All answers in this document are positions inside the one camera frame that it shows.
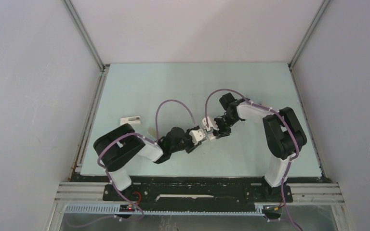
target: red wire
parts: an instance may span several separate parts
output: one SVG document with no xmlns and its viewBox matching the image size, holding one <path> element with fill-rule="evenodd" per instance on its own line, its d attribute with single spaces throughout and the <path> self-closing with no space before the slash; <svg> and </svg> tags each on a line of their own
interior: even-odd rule
<svg viewBox="0 0 370 231">
<path fill-rule="evenodd" d="M 138 199 L 138 201 L 137 201 L 137 205 L 139 205 L 140 204 L 140 201 L 141 201 L 141 194 L 139 193 L 139 192 L 137 192 L 137 191 L 135 191 L 135 192 L 132 192 L 133 194 L 135 193 L 135 194 L 138 194 L 138 197 L 139 197 L 139 199 Z"/>
</svg>

